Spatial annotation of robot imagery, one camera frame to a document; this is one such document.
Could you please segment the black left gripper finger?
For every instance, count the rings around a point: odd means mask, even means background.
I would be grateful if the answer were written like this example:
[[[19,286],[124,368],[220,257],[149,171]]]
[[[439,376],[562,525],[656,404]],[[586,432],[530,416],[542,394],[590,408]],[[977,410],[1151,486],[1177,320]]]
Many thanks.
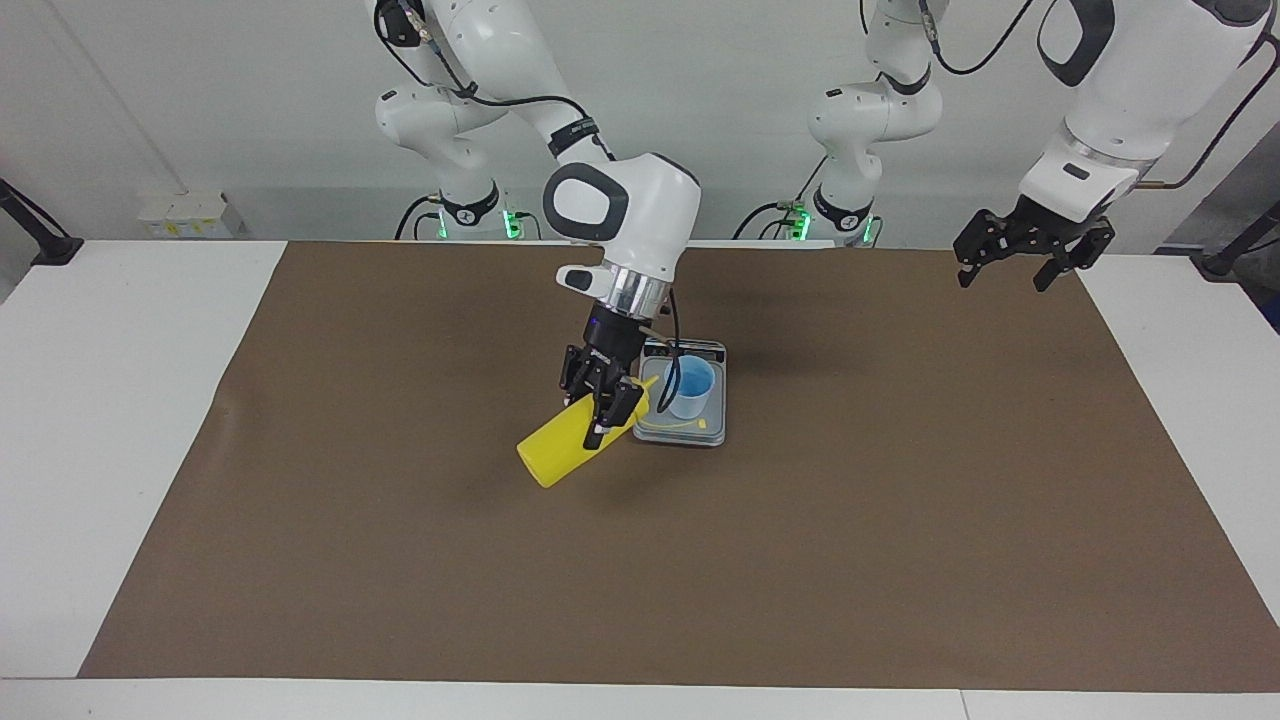
[[[566,347],[559,372],[559,389],[564,405],[572,405],[593,391],[588,383],[591,355],[586,347]]]
[[[646,401],[646,387],[631,377],[623,377],[609,392],[593,392],[588,407],[585,450],[603,450],[617,441],[637,419],[637,410]]]

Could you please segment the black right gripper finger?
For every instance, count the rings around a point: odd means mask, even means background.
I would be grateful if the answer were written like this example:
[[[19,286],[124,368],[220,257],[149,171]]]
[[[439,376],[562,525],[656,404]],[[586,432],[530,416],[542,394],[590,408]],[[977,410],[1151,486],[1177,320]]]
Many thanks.
[[[1084,234],[1074,240],[1044,234],[1038,243],[1047,251],[1050,259],[1033,278],[1036,291],[1043,293],[1059,277],[1091,269],[1114,237],[1115,229],[1111,222],[1094,222],[1085,228]]]
[[[977,211],[965,224],[952,245],[961,266],[957,282],[963,288],[969,288],[988,264],[1011,256],[1007,228],[1007,220],[989,210]]]

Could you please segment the light blue plastic cup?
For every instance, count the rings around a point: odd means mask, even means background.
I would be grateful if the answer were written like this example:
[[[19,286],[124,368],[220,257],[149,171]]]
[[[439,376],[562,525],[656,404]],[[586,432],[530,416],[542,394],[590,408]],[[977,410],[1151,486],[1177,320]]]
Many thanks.
[[[716,383],[716,368],[709,361],[696,355],[680,355],[667,372],[659,411],[682,420],[696,419],[705,410]]]

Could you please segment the yellow squeeze bottle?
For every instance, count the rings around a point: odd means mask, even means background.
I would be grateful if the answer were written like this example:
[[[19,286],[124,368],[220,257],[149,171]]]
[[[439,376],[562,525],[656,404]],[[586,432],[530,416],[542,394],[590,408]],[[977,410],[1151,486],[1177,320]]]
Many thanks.
[[[650,410],[650,397],[660,389],[660,378],[650,375],[639,384],[644,391],[635,414],[623,427],[609,429],[598,448],[584,446],[584,438],[593,427],[594,404],[590,396],[571,404],[521,441],[517,454],[535,482],[549,488],[622,438],[691,448],[718,448],[724,443],[727,384],[721,373],[716,375],[704,413],[690,420],[676,418],[673,423],[657,421],[668,415]]]

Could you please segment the silver digital kitchen scale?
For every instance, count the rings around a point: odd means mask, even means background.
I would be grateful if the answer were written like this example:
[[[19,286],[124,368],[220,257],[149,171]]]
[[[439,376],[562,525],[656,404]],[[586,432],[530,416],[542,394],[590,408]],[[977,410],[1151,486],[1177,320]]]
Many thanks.
[[[680,355],[696,355],[705,359],[716,368],[716,388],[710,393],[710,400],[700,416],[692,420],[682,420],[668,413],[659,411],[659,400],[666,384],[666,375],[671,363]],[[678,356],[675,357],[671,347],[657,340],[649,340],[641,354],[639,370],[641,378],[657,379],[653,387],[652,409],[645,411],[632,428],[632,434],[641,442],[658,445],[678,445],[690,447],[719,447],[727,434],[727,351],[717,342],[682,340],[678,343]]]

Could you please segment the black clamp stand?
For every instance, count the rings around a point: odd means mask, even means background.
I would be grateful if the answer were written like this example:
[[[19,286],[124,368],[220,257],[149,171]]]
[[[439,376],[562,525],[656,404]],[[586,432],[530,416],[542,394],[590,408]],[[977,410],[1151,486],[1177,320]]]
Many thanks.
[[[1280,200],[1253,220],[1238,237],[1213,252],[1190,258],[1192,265],[1208,282],[1225,283],[1234,278],[1236,263],[1245,255],[1280,243]]]
[[[65,231],[42,206],[0,177],[4,210],[38,246],[32,266],[65,266],[83,249],[84,240]]]

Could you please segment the brown table mat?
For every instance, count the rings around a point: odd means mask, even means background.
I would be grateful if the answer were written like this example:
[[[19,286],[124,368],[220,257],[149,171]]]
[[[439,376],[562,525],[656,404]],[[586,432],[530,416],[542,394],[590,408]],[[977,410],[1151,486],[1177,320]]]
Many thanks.
[[[1280,626],[1078,277],[691,250],[717,448],[549,489],[566,247],[293,243],[81,675],[1280,692]]]

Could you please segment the white wall socket box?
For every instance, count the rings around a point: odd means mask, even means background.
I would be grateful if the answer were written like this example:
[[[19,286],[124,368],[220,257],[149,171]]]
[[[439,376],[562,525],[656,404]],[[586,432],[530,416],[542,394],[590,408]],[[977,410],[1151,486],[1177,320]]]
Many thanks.
[[[151,193],[140,199],[137,222],[156,240],[247,240],[248,227],[220,191]]]

